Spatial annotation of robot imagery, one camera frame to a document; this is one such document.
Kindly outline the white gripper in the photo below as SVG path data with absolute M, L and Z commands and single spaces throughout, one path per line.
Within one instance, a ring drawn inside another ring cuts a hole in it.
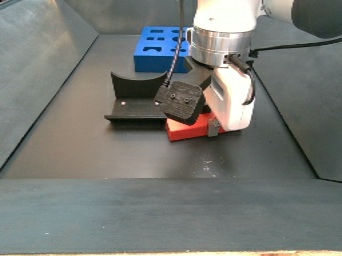
M 256 103 L 249 102 L 252 95 L 253 82 L 248 74 L 233 65 L 214 69 L 205 90 L 206 103 L 217 117 L 209 119 L 209 137 L 220 134 L 221 126 L 226 131 L 236 131 L 250 125 Z

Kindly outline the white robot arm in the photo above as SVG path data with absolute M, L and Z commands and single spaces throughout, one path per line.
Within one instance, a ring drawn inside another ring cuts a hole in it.
M 342 0 L 198 0 L 190 55 L 213 69 L 205 89 L 212 135 L 242 130 L 252 122 L 256 77 L 246 58 L 261 16 L 293 24 L 318 38 L 342 35 Z

